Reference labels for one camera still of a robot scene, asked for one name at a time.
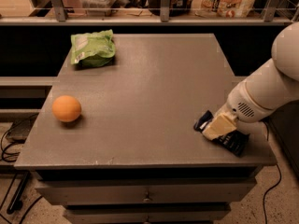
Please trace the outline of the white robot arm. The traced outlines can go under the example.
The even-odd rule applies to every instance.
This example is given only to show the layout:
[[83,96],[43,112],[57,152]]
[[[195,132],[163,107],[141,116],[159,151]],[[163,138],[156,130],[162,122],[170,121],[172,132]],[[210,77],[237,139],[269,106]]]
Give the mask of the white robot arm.
[[275,38],[271,58],[239,82],[211,121],[203,136],[214,140],[237,129],[239,121],[252,123],[299,99],[299,22]]

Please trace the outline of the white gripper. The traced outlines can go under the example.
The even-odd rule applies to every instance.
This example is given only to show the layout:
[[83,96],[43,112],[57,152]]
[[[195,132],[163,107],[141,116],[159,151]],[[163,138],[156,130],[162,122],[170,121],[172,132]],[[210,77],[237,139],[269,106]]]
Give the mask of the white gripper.
[[268,110],[250,96],[245,81],[237,84],[228,94],[226,103],[215,113],[215,118],[203,130],[203,136],[214,140],[236,130],[238,120],[252,123],[265,118]]

